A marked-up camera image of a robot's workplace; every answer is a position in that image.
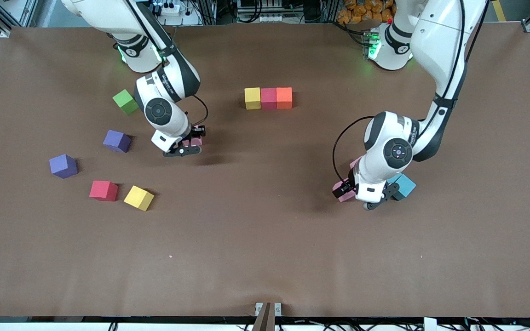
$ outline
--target teal cube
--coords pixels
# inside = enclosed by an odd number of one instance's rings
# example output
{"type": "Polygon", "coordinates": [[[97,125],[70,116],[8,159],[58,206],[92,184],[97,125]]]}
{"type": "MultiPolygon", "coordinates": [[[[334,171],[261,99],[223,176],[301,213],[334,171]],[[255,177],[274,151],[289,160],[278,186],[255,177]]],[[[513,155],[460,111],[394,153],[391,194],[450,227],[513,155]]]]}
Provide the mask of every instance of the teal cube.
{"type": "Polygon", "coordinates": [[[402,173],[397,174],[396,176],[393,176],[392,178],[387,180],[387,182],[389,184],[398,183],[398,185],[400,186],[400,188],[398,189],[398,192],[392,195],[394,200],[397,200],[397,201],[400,201],[404,199],[405,197],[408,197],[410,192],[412,192],[412,190],[414,190],[414,188],[416,187],[416,184],[412,180],[410,180],[410,178],[408,178],[406,175],[402,173]]]}
{"type": "Polygon", "coordinates": [[[136,103],[134,98],[126,90],[122,90],[120,93],[116,94],[114,96],[114,101],[118,107],[126,113],[126,115],[130,115],[138,109],[138,103],[136,103]]]}

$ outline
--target purple cube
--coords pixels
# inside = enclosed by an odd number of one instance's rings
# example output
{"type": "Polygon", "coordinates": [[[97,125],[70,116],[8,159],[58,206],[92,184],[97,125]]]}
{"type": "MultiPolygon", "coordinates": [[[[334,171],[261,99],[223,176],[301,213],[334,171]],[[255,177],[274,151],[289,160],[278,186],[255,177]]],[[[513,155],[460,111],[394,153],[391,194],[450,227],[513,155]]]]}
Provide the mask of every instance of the purple cube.
{"type": "Polygon", "coordinates": [[[132,140],[126,134],[114,130],[108,130],[105,136],[104,145],[115,152],[126,153],[132,140]]]}
{"type": "Polygon", "coordinates": [[[78,172],[75,159],[66,154],[53,157],[48,163],[50,163],[50,172],[60,178],[68,178],[78,172]]]}

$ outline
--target red cube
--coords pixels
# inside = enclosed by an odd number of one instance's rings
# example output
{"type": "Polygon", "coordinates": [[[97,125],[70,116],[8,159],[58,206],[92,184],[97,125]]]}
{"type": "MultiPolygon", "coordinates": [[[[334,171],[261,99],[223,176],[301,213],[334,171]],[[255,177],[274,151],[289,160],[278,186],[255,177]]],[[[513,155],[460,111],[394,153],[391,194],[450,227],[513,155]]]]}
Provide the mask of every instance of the red cube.
{"type": "Polygon", "coordinates": [[[276,97],[277,109],[292,109],[293,96],[291,87],[278,87],[276,97]]]}
{"type": "Polygon", "coordinates": [[[116,201],[118,186],[104,180],[94,180],[89,197],[99,201],[116,201]]]}

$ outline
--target green cube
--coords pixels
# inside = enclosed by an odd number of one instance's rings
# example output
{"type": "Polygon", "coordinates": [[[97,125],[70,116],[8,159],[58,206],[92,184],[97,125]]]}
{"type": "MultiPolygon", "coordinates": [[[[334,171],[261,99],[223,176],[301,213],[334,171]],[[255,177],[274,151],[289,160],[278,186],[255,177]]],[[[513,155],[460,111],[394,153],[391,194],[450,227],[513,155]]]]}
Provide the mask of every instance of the green cube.
{"type": "Polygon", "coordinates": [[[122,92],[116,94],[114,96],[114,101],[126,113],[126,115],[130,115],[134,113],[135,110],[138,109],[138,103],[134,101],[134,98],[128,93],[126,90],[122,90],[122,92]]]}

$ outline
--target power strip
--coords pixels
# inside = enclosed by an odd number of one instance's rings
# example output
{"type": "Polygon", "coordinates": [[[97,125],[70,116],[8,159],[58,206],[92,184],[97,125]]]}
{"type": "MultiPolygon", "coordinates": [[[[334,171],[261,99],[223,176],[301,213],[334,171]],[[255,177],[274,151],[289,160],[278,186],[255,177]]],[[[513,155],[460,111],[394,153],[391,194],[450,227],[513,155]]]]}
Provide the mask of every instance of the power strip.
{"type": "Polygon", "coordinates": [[[282,16],[281,15],[261,15],[259,16],[259,22],[281,22],[282,16]]]}
{"type": "Polygon", "coordinates": [[[179,9],[180,8],[181,8],[181,6],[179,6],[179,5],[175,5],[175,6],[173,6],[173,8],[169,8],[169,7],[163,8],[161,10],[161,16],[162,15],[165,15],[165,16],[179,16],[179,9]]]}

